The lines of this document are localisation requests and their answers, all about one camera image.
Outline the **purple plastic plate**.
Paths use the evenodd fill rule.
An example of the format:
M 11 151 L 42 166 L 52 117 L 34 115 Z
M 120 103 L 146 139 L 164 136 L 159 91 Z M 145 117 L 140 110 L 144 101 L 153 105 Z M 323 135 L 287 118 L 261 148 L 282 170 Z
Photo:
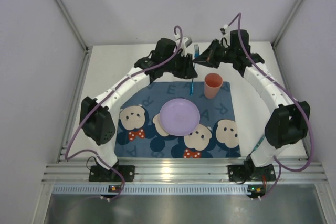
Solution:
M 198 127 L 200 112 L 192 101 L 176 98 L 167 101 L 161 107 L 159 122 L 170 135 L 185 136 Z

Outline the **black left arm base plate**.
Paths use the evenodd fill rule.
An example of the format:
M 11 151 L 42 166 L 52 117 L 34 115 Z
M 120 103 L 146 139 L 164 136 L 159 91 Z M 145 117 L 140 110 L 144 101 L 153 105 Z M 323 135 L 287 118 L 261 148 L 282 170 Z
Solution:
M 135 166 L 117 165 L 116 168 L 123 176 L 125 182 L 132 182 L 134 180 Z M 122 179 L 118 174 L 112 170 L 107 170 L 100 165 L 91 166 L 88 180 L 90 182 L 122 182 Z

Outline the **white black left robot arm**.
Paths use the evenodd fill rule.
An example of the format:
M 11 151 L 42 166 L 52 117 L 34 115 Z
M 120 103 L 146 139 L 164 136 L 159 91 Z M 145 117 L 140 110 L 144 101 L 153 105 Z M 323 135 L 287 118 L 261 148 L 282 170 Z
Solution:
M 192 40 L 175 36 L 175 40 L 161 38 L 148 56 L 136 61 L 131 70 L 105 93 L 86 97 L 81 102 L 79 128 L 92 144 L 98 164 L 110 170 L 118 161 L 115 154 L 116 130 L 121 107 L 138 91 L 154 80 L 171 73 L 180 79 L 197 77 L 192 54 L 186 53 Z

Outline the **aluminium mounting rail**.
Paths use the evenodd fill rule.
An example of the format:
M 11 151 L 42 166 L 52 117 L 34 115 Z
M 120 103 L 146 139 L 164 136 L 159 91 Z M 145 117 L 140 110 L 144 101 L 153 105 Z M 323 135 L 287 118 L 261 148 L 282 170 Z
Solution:
M 133 165 L 133 184 L 228 184 L 229 165 L 238 165 L 243 158 L 121 158 L 121 165 Z M 89 165 L 93 161 L 75 158 L 48 164 L 43 174 L 45 184 L 84 184 L 88 182 Z M 320 162 L 313 162 L 302 172 L 282 170 L 281 184 L 325 184 L 328 179 Z

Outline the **coral plastic cup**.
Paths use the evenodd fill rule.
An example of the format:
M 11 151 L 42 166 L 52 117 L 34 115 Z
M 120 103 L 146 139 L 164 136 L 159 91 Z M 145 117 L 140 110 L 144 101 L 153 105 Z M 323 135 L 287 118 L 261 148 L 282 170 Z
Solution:
M 204 95 L 208 99 L 213 99 L 218 94 L 221 86 L 223 84 L 223 79 L 217 73 L 209 73 L 204 79 Z

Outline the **metal spoon patterned handle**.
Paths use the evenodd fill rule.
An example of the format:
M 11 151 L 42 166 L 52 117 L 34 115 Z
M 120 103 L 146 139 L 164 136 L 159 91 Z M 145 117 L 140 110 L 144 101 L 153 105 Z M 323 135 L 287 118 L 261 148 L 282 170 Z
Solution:
M 255 147 L 253 148 L 252 152 L 256 151 L 259 148 L 259 146 L 262 144 L 264 139 L 265 139 L 265 135 L 262 135 L 259 141 L 257 142 L 257 144 L 255 145 Z

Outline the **right aluminium frame post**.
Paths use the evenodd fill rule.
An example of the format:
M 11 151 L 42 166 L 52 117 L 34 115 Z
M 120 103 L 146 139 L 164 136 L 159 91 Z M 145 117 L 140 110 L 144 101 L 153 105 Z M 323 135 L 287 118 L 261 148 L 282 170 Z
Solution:
M 281 27 L 280 27 L 279 31 L 276 33 L 275 39 L 271 43 L 273 49 L 276 49 L 276 47 L 280 43 L 282 37 L 284 36 L 284 34 L 288 30 L 289 26 L 293 22 L 297 12 L 299 11 L 299 9 L 300 9 L 300 7 L 301 7 L 301 5 L 303 4 L 304 1 L 305 0 L 295 0 L 294 1 L 293 5 L 291 6 L 291 8 L 289 10 L 288 15 L 286 16 L 285 20 L 281 24 Z

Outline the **blue plastic fork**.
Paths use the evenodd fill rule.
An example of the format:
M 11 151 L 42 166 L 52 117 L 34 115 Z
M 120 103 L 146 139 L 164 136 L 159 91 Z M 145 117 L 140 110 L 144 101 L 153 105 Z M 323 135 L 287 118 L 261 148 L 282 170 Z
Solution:
M 194 58 L 196 59 L 200 55 L 199 51 L 199 45 L 195 44 L 194 45 Z M 190 95 L 192 95 L 194 92 L 194 79 L 191 81 L 191 88 L 190 88 Z

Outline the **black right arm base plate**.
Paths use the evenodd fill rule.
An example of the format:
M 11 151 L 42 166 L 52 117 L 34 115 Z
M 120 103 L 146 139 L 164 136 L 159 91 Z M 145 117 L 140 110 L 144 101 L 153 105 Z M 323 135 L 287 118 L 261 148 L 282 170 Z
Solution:
M 254 181 L 262 182 L 264 179 L 266 182 L 273 182 L 276 180 L 273 165 L 257 167 L 252 170 L 248 170 L 245 165 L 229 165 L 228 175 L 229 181 L 237 184 Z

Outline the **aluminium frame post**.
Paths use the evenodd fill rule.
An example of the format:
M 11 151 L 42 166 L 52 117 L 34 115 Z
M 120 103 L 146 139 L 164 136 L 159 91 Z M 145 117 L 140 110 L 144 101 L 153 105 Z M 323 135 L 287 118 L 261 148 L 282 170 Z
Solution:
M 63 0 L 54 0 L 57 8 L 59 9 L 59 11 L 61 12 L 65 22 L 67 23 L 67 25 L 69 26 L 71 32 L 73 33 L 74 37 L 76 38 L 78 44 L 80 45 L 80 47 L 82 48 L 82 50 L 84 52 L 88 51 L 88 46 L 87 43 L 85 42 L 85 40 L 83 39 L 83 37 L 81 36 L 71 14 L 68 11 L 68 8 L 66 7 L 66 5 L 64 4 Z
M 301 5 L 303 4 L 304 1 L 305 0 L 295 0 L 294 1 L 293 5 L 291 6 L 291 8 L 289 10 L 288 15 L 286 16 L 285 20 L 281 24 L 281 27 L 280 27 L 279 31 L 276 33 L 275 39 L 271 43 L 273 49 L 276 49 L 276 47 L 280 43 L 282 37 L 284 36 L 284 34 L 288 30 L 289 26 L 293 22 L 297 12 L 299 11 L 299 9 L 300 9 L 300 7 L 301 7 Z

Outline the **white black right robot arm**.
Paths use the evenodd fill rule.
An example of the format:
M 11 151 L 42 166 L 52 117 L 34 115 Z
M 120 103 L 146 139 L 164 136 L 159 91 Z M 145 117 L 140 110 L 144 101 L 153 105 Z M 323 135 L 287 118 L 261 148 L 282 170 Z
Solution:
M 264 174 L 272 167 L 274 157 L 308 135 L 310 105 L 298 102 L 268 71 L 258 53 L 252 53 L 246 30 L 221 28 L 222 38 L 214 39 L 194 63 L 218 68 L 230 63 L 256 90 L 270 112 L 264 133 L 244 160 L 249 178 Z

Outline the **left aluminium frame post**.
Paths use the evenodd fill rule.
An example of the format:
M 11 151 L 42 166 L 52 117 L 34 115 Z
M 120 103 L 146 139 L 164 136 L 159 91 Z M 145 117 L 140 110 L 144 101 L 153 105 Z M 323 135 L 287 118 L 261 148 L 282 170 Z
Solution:
M 63 0 L 54 0 L 57 8 L 59 9 L 59 11 L 61 12 L 65 22 L 67 23 L 67 25 L 69 26 L 71 32 L 73 33 L 74 37 L 76 38 L 78 44 L 80 45 L 80 47 L 82 48 L 82 50 L 84 52 L 88 51 L 88 46 L 87 43 L 85 42 L 85 40 L 83 39 L 83 37 L 81 36 L 71 14 L 68 11 L 68 8 L 66 7 L 66 5 L 64 4 Z

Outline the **blue bear print placemat cloth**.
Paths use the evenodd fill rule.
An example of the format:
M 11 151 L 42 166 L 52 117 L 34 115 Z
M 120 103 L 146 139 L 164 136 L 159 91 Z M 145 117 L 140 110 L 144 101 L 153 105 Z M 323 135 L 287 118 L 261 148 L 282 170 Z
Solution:
M 240 157 L 229 82 L 213 99 L 203 82 L 156 82 L 122 107 L 115 145 L 119 157 Z

